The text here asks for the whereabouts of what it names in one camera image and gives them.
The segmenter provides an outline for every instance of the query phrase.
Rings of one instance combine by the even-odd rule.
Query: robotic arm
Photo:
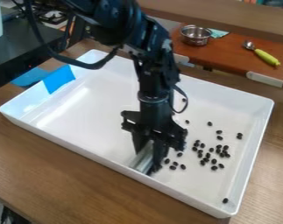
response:
[[[135,0],[62,0],[76,14],[90,23],[92,36],[101,44],[113,46],[113,51],[95,64],[61,56],[51,49],[57,60],[89,69],[99,69],[124,45],[130,48],[139,81],[140,111],[123,111],[122,128],[130,131],[135,151],[139,154],[152,142],[152,162],[147,173],[156,172],[170,147],[183,151],[187,130],[172,119],[173,91],[187,96],[176,83],[180,70],[173,59],[168,32],[156,21],[148,18]],[[25,0],[28,19],[39,41],[40,36],[31,9],[31,0]]]

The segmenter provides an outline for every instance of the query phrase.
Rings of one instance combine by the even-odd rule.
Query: metal bowl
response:
[[[183,37],[183,42],[191,46],[205,46],[212,31],[207,28],[198,27],[190,24],[180,29],[180,34]]]

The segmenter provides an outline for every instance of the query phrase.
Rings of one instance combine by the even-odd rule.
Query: black bean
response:
[[[169,159],[169,158],[165,159],[164,163],[165,163],[166,165],[169,164],[169,163],[170,163],[170,159]]]
[[[182,170],[186,170],[186,166],[183,165],[183,164],[180,165],[180,168],[181,168]]]
[[[223,199],[223,204],[226,204],[228,202],[229,202],[229,200],[227,198]]]

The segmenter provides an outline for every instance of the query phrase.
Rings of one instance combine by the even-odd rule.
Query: plastic tray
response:
[[[94,62],[104,55],[92,50],[80,60]],[[138,81],[131,60],[115,57],[97,71],[71,69],[76,80],[53,94],[48,94],[41,81],[5,103],[0,112],[24,129],[216,218],[237,213],[272,112],[272,100],[181,75],[179,86],[187,92],[189,107],[173,119],[188,129],[187,148],[183,157],[176,157],[174,150],[168,157],[187,169],[171,171],[164,164],[161,171],[148,177],[128,167],[136,155],[131,133],[121,130],[120,112],[138,110]],[[183,106],[180,95],[175,96],[174,105]],[[222,141],[216,139],[216,130],[223,131]],[[238,132],[244,134],[242,140],[236,139]],[[231,158],[211,153],[224,169],[211,171],[210,163],[200,166],[197,153],[191,150],[196,139],[206,144],[205,151],[217,144],[229,145]],[[223,198],[229,202],[223,204]]]

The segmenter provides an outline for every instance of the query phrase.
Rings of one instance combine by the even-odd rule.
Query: black cable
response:
[[[21,7],[20,3],[17,3],[17,1],[15,0],[11,0],[20,10],[21,12],[26,16],[25,11],[23,10],[23,8]]]
[[[74,19],[74,14],[72,12],[69,12],[70,14],[68,15],[68,21],[67,21],[67,26],[63,35],[63,40],[61,42],[61,46],[60,49],[61,51],[64,51],[67,48],[67,40],[70,36],[70,27],[71,24],[73,23],[73,19]]]
[[[42,38],[41,33],[39,32],[39,28],[36,24],[34,15],[32,13],[31,0],[24,0],[24,4],[25,4],[25,10],[26,10],[26,13],[27,13],[27,19],[28,19],[28,21],[29,21],[34,33],[35,33],[37,40],[40,42],[41,45],[43,45],[47,49],[48,54],[51,57],[53,57],[53,58],[55,58],[59,61],[62,61],[66,64],[70,64],[70,65],[77,66],[77,67],[83,67],[83,68],[87,68],[87,69],[100,69],[109,60],[113,59],[113,57],[117,54],[117,50],[119,49],[120,45],[113,48],[113,50],[106,57],[104,57],[103,59],[101,59],[101,60],[99,60],[99,61],[97,61],[96,63],[93,63],[93,64],[84,63],[84,62],[81,62],[81,61],[76,60],[76,59],[70,59],[69,57],[59,55],[58,53],[53,51],[52,48],[49,47],[49,45]]]
[[[183,107],[183,109],[182,110],[180,110],[180,111],[177,111],[176,109],[174,109],[173,108],[173,106],[170,104],[170,101],[168,101],[169,102],[169,106],[170,106],[170,108],[175,112],[175,113],[177,113],[177,114],[181,114],[182,112],[184,112],[185,110],[186,110],[186,108],[187,108],[187,105],[188,105],[188,98],[187,98],[187,94],[181,89],[181,88],[179,88],[178,86],[174,86],[173,87],[173,89],[174,90],[176,90],[179,94],[181,94],[181,95],[183,95],[183,96],[185,96],[185,98],[186,98],[186,103],[185,103],[185,106]]]

